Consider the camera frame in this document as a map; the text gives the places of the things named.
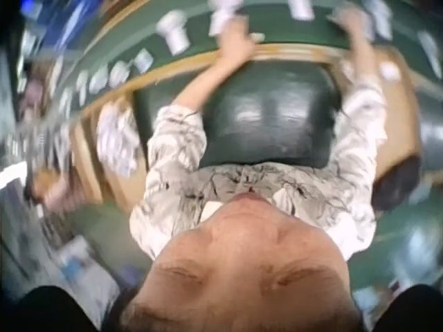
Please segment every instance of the eyebrow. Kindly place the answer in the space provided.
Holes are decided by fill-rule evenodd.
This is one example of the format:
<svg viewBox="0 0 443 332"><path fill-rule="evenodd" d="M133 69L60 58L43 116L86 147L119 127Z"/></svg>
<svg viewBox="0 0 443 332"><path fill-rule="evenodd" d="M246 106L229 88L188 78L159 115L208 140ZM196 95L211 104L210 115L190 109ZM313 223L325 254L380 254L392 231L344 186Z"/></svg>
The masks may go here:
<svg viewBox="0 0 443 332"><path fill-rule="evenodd" d="M156 266L159 272L175 275L202 284L205 280L205 268L191 259L180 259L169 264Z"/></svg>
<svg viewBox="0 0 443 332"><path fill-rule="evenodd" d="M294 329L293 328L287 328L285 326L278 326L278 325L268 325L268 324L263 324L263 323L259 323L255 328L254 331L259 331L259 332L274 332L274 331L278 331L278 332L293 332Z"/></svg>

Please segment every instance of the sleeve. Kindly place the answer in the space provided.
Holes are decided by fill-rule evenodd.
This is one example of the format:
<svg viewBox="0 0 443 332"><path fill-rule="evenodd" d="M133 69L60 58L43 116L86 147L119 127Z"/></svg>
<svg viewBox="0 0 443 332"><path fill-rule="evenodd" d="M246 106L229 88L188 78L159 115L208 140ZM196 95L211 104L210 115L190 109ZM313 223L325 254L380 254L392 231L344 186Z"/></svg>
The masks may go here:
<svg viewBox="0 0 443 332"><path fill-rule="evenodd" d="M192 194L188 178L206 150L200 112L177 105L162 108L147 149L145 194L129 224L141 249L155 259L173 234L198 224L203 203Z"/></svg>
<svg viewBox="0 0 443 332"><path fill-rule="evenodd" d="M374 237L372 186L377 148L386 140L385 120L385 100L377 80L356 82L336 119L336 140L327 166L332 213L326 231L346 259L365 250Z"/></svg>

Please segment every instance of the hand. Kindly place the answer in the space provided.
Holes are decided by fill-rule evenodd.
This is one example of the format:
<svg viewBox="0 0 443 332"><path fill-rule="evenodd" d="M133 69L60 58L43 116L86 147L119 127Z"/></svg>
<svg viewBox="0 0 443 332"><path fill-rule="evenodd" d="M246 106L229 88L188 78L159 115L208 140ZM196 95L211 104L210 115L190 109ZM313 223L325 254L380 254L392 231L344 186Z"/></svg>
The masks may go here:
<svg viewBox="0 0 443 332"><path fill-rule="evenodd" d="M349 5L342 9L338 14L337 23L351 36L364 35L364 12L355 5Z"/></svg>
<svg viewBox="0 0 443 332"><path fill-rule="evenodd" d="M255 52L255 42L248 33L248 19L232 18L219 35L218 44L221 62L238 68L249 61Z"/></svg>

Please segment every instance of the white shirt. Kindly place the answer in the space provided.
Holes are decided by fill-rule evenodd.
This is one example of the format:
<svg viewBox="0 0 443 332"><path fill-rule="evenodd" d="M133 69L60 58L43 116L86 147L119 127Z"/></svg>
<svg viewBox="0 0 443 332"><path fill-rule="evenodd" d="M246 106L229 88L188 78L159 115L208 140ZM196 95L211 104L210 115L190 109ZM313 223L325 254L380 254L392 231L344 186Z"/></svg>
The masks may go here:
<svg viewBox="0 0 443 332"><path fill-rule="evenodd" d="M130 176L137 169L140 139L131 109L121 113L118 104L103 106L97 124L97 156L113 172Z"/></svg>
<svg viewBox="0 0 443 332"><path fill-rule="evenodd" d="M365 250L376 226L370 202L377 147L386 139L385 102L374 82L357 82L346 97L323 169L279 163L198 169L206 150L201 114L179 105L162 108L147 144L145 195L129 221L133 238L155 259L173 236L252 188L278 209L323 229L346 260Z"/></svg>

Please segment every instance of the person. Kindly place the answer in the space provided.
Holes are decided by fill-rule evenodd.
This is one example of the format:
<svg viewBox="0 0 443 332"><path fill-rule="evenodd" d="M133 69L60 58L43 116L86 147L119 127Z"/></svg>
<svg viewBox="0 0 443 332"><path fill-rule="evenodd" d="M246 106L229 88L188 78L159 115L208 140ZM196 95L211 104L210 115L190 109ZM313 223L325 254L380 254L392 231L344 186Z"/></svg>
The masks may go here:
<svg viewBox="0 0 443 332"><path fill-rule="evenodd" d="M122 310L131 301L136 289L124 290L110 307L100 331L128 331L118 321ZM97 332L82 308L63 289L54 286L41 286L33 289L17 303L11 302L6 294L0 291L0 327L9 331L45 331L45 332ZM171 329L151 329L141 325L132 331L156 332L173 331ZM443 327L443 296L436 289L419 284L409 288L393 300L388 309L375 324L373 332L423 331L440 332ZM278 329L275 331L300 331Z"/></svg>
<svg viewBox="0 0 443 332"><path fill-rule="evenodd" d="M218 38L219 58L159 111L149 173L130 231L153 260L122 315L128 331L353 331L346 261L374 236L371 207L385 101L363 14L344 9L355 81L337 114L324 169L277 163L198 169L198 111L252 58L247 20Z"/></svg>
<svg viewBox="0 0 443 332"><path fill-rule="evenodd" d="M51 213L73 212L87 203L80 177L74 167L69 174L46 171L28 173L24 198L33 205L42 204Z"/></svg>

